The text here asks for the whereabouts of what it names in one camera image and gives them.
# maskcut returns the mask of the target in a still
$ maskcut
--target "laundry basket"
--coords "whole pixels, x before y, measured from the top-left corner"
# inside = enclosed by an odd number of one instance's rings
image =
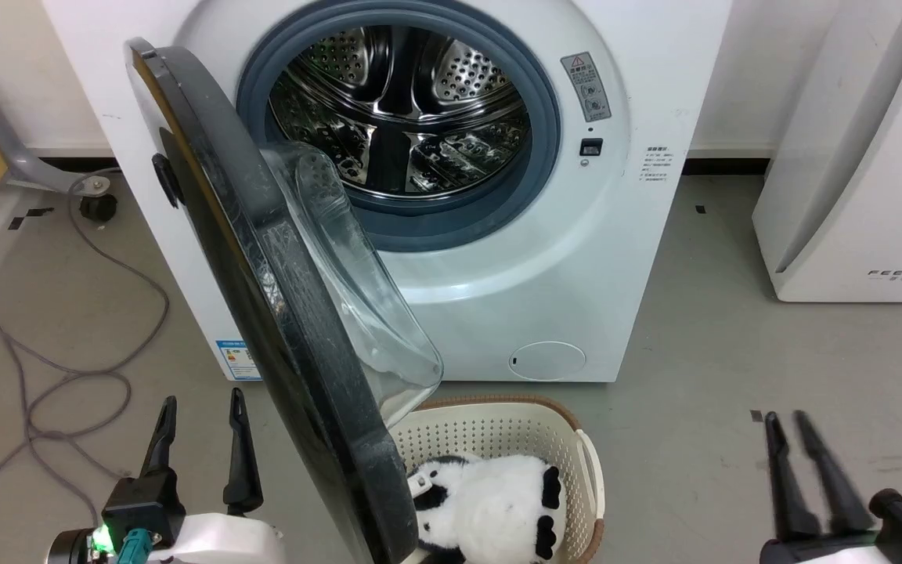
[[[556,401],[539,396],[457,397],[427,401],[391,429],[407,468],[441,454],[532,454],[562,472],[566,531],[552,558],[591,560],[604,536],[604,476],[594,443]]]

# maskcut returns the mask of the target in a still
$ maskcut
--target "green light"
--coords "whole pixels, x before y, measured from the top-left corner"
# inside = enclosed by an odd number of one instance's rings
[[[114,542],[110,539],[110,529],[105,524],[92,532],[92,549],[107,554],[116,554]]]

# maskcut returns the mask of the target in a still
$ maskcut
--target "gray floor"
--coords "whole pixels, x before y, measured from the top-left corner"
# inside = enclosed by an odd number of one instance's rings
[[[863,495],[902,489],[902,305],[803,305],[774,300],[749,213],[753,178],[684,179],[626,361],[614,385],[444,385],[441,396],[537,392],[572,408],[604,464],[608,516],[601,562],[755,562],[772,534],[763,426],[751,410],[808,410]],[[135,385],[115,425],[81,443],[114,468],[137,468],[162,397],[179,398],[173,467],[191,513],[221,511],[228,470],[230,384],[201,342],[139,211],[93,239],[171,289],[168,324],[124,373]],[[49,200],[60,204],[60,200]],[[695,211],[703,204],[708,213]],[[61,214],[25,222],[0,272],[0,321],[61,362],[97,367],[129,350],[153,322],[146,287],[90,254]],[[58,374],[23,358],[32,392]],[[294,563],[350,561],[260,385],[244,386],[266,503]],[[79,428],[119,400],[109,382],[47,401],[44,428]],[[16,378],[0,344],[0,457],[21,436]],[[110,492],[68,447],[44,457],[89,491]],[[810,465],[799,479],[822,507]],[[0,562],[40,562],[61,529],[87,526],[78,500],[21,454],[0,475]]]

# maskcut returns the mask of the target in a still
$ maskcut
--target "white appliance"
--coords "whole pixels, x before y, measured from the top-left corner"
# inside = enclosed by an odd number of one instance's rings
[[[139,105],[148,93],[135,99],[126,67],[135,37],[196,55],[257,144],[304,139],[334,159],[445,378],[458,381],[616,379],[730,8],[44,4],[225,375],[258,372],[186,215],[157,181],[161,143]]]
[[[781,300],[902,302],[902,0],[842,4],[754,227]]]

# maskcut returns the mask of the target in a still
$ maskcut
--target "black baseboard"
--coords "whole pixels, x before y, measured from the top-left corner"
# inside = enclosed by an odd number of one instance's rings
[[[770,158],[688,158],[681,175],[761,175]]]
[[[44,157],[44,163],[69,172],[93,172],[116,167],[114,157]],[[763,175],[770,158],[688,158],[681,175]]]

